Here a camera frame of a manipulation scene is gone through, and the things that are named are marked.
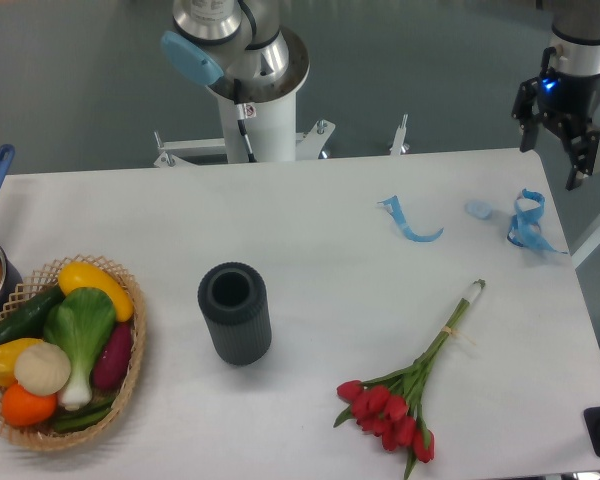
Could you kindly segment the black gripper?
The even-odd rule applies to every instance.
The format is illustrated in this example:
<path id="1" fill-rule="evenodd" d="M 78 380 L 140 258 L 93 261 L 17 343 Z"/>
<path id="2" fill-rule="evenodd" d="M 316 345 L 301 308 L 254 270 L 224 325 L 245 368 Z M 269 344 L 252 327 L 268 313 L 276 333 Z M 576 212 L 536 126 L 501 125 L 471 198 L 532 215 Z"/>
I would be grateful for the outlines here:
<path id="1" fill-rule="evenodd" d="M 521 132 L 519 150 L 535 148 L 540 116 L 551 131 L 558 129 L 571 169 L 565 188 L 579 188 L 585 179 L 600 173 L 600 126 L 592 117 L 600 104 L 600 74 L 572 76 L 550 69 L 547 76 L 523 81 L 514 100 L 511 117 Z"/>

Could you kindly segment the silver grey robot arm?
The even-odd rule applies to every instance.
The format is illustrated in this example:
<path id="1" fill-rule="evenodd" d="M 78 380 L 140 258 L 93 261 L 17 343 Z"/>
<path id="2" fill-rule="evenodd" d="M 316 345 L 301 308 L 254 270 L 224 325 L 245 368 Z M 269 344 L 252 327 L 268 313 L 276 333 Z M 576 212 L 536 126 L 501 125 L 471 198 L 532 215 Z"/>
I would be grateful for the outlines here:
<path id="1" fill-rule="evenodd" d="M 600 1 L 552 1 L 551 39 L 540 72 L 523 81 L 512 107 L 520 149 L 541 129 L 556 136 L 571 169 L 567 189 L 600 172 Z M 296 133 L 296 93 L 309 72 L 305 45 L 280 23 L 276 1 L 176 1 L 161 50 L 190 82 L 218 102 L 231 163 L 288 162 L 319 156 L 332 130 Z"/>

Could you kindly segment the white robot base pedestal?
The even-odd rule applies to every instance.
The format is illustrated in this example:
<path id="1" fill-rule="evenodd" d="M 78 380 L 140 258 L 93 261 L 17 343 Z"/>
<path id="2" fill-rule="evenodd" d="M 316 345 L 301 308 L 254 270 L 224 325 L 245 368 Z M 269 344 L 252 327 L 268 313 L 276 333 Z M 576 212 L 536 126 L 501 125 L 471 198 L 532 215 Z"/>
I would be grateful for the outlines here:
<path id="1" fill-rule="evenodd" d="M 191 166 L 203 157 L 221 156 L 229 164 L 326 159 L 326 144 L 336 125 L 319 119 L 308 131 L 296 130 L 296 95 L 265 103 L 236 104 L 218 99 L 223 136 L 164 142 L 154 133 L 159 168 Z"/>

